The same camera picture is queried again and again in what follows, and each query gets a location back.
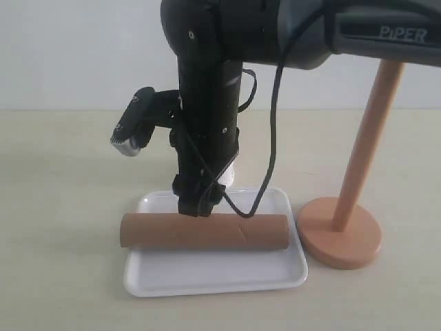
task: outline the stand base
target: stand base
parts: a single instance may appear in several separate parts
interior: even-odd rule
[[[334,231],[332,217],[337,202],[337,198],[320,198],[308,203],[298,214],[298,233],[306,251],[319,262],[343,270],[362,268],[380,251],[380,226],[357,205],[346,230]]]

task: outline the stand pole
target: stand pole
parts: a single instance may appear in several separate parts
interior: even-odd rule
[[[298,215],[305,249],[317,260],[339,269],[371,263],[381,244],[377,221],[357,205],[376,148],[400,84],[404,63],[382,60],[343,181],[340,197],[308,203]]]

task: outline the beige table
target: beige table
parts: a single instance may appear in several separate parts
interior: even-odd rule
[[[119,112],[0,112],[0,330],[439,330],[441,111],[393,112],[362,196],[380,258],[342,272],[308,258],[295,290],[165,299],[126,294],[119,222],[168,190],[166,130],[135,159],[108,143]],[[267,112],[240,116],[235,186],[257,186]],[[361,112],[280,111],[272,186],[297,211],[338,194]],[[253,163],[256,171],[250,171]]]

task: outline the plastic tray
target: plastic tray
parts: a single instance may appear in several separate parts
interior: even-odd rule
[[[248,210],[257,189],[234,189],[228,194],[242,210]],[[153,192],[140,201],[138,212],[177,212],[172,192]],[[232,213],[223,200],[217,213]],[[307,278],[308,267],[298,238],[287,195],[278,189],[266,191],[259,214],[286,214],[290,244],[286,250],[151,251],[130,250],[124,285],[135,297],[246,292],[294,288]]]

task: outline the cardboard tube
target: cardboard tube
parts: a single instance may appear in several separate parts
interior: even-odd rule
[[[285,215],[212,214],[208,218],[181,214],[126,214],[121,222],[121,247],[182,250],[277,250],[289,245]]]

